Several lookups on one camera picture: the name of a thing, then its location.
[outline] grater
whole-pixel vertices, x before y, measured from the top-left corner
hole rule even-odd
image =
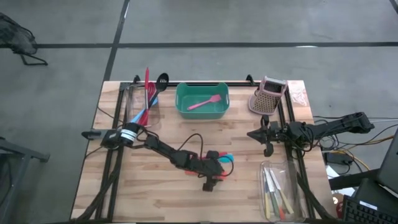
[[[286,80],[277,80],[265,76],[249,99],[249,109],[258,114],[273,114],[286,88]]]

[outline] computer monitor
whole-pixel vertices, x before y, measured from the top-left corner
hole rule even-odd
[[[398,129],[377,173],[377,181],[398,194]]]

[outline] pink spatula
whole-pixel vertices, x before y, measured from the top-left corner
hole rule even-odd
[[[193,110],[193,109],[198,108],[199,106],[205,105],[207,103],[216,103],[216,102],[219,102],[220,100],[221,100],[220,95],[214,95],[209,100],[206,100],[204,102],[201,102],[201,103],[198,103],[198,104],[188,107],[188,110]]]

